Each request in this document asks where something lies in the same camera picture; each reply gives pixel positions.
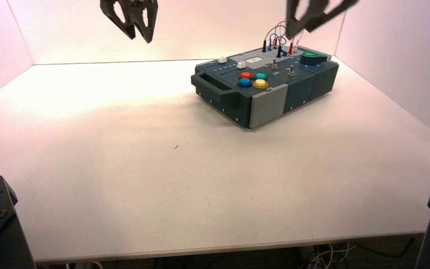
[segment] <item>white table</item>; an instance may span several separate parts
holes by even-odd
[[[0,89],[0,175],[37,261],[425,231],[430,129],[345,65],[256,130],[194,93],[201,61],[34,66]]]

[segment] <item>red button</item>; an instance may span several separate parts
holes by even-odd
[[[239,75],[239,77],[238,77],[239,79],[242,79],[242,78],[248,78],[249,80],[250,79],[252,79],[253,78],[253,76],[250,74],[250,72],[243,72],[243,73],[241,73],[240,75]]]

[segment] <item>yellow button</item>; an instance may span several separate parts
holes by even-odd
[[[253,87],[258,89],[266,89],[268,87],[268,83],[266,80],[255,80],[253,83]]]

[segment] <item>screw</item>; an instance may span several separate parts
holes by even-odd
[[[7,215],[7,210],[1,209],[0,210],[0,219],[2,219],[3,217],[5,217],[6,215]]]

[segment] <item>robotic arm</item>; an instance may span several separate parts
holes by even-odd
[[[116,1],[123,11],[124,22],[114,11]],[[329,13],[324,13],[329,0],[310,0],[306,13],[298,20],[295,14],[299,0],[287,0],[286,37],[292,39],[302,29],[311,32],[357,2],[358,0],[344,0]],[[129,38],[135,38],[134,28],[136,27],[147,43],[152,41],[156,26],[157,0],[100,0],[100,7],[103,13]],[[144,22],[144,12],[147,14],[147,23]]]

